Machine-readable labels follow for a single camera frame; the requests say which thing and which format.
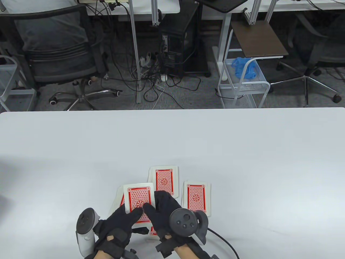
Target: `chair caster wheel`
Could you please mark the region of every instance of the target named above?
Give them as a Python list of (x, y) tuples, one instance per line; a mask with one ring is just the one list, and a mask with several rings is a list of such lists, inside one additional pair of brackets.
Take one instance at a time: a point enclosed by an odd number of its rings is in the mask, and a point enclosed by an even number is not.
[(281, 71), (283, 69), (284, 69), (284, 66), (282, 64), (278, 63), (277, 66), (276, 66), (276, 70), (277, 71)]
[(314, 73), (313, 73), (313, 75), (314, 75), (314, 76), (319, 76), (319, 75), (321, 75), (321, 70), (320, 70), (320, 69), (315, 70)]
[(56, 97), (49, 99), (49, 104), (50, 105), (56, 105), (58, 103), (58, 100), (56, 99)]
[(114, 95), (115, 97), (119, 97), (119, 96), (120, 96), (120, 93), (121, 93), (120, 91), (117, 91), (116, 94), (113, 93), (113, 95)]
[(336, 95), (336, 94), (335, 94), (335, 95), (333, 96), (333, 98), (332, 98), (332, 101), (333, 101), (334, 103), (339, 103), (341, 100), (342, 100), (341, 96)]

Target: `blue glove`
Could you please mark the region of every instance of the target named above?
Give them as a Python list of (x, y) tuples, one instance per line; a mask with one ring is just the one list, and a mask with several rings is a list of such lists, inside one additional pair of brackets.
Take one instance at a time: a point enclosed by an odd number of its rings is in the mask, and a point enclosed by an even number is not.
[[(236, 58), (234, 60), (234, 62), (231, 64), (231, 66), (235, 69), (235, 75), (237, 78), (241, 78), (241, 75), (242, 75), (242, 72), (244, 69), (244, 65), (249, 60), (250, 60), (250, 58)], [(254, 61), (252, 61), (247, 67), (247, 71), (244, 75), (245, 79), (254, 79), (256, 77), (256, 72), (255, 72), (254, 68), (255, 68), (255, 63), (254, 63)]]

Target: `computer tower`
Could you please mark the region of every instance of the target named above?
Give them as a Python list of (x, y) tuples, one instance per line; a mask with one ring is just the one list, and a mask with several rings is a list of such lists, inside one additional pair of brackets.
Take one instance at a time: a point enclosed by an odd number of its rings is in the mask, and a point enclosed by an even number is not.
[(182, 77), (198, 48), (198, 4), (181, 1), (179, 13), (166, 14), (158, 26), (162, 73)]

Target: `brown shelf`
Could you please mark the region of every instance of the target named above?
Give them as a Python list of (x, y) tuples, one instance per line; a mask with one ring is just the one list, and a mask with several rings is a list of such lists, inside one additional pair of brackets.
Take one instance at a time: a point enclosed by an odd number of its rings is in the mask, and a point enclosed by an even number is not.
[(248, 25), (245, 21), (231, 22), (241, 49), (246, 57), (286, 56), (288, 52), (266, 21)]

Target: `desk leg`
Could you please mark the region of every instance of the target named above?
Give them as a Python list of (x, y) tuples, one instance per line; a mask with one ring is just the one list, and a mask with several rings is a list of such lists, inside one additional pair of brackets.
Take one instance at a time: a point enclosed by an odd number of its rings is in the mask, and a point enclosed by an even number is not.
[(134, 44), (134, 53), (135, 53), (135, 62), (137, 64), (137, 73), (138, 73), (138, 82), (137, 82), (137, 103), (141, 103), (141, 69), (139, 66), (139, 54), (138, 54), (138, 45), (137, 45), (137, 34), (135, 32), (135, 22), (134, 22), (134, 11), (132, 0), (128, 0), (129, 4), (129, 14), (132, 25), (133, 33), (133, 44)]
[[(216, 64), (218, 68), (218, 73), (221, 73), (221, 69), (223, 67), (223, 59), (224, 59), (224, 52), (226, 50), (226, 39), (228, 37), (229, 27), (230, 27), (230, 20), (231, 20), (231, 13), (227, 13), (223, 19), (223, 24), (221, 26), (221, 33), (220, 33), (220, 39), (219, 44), (217, 46), (212, 47), (212, 51), (214, 54), (214, 57), (216, 59)], [(225, 73), (223, 73), (222, 81), (226, 81), (228, 78)]]

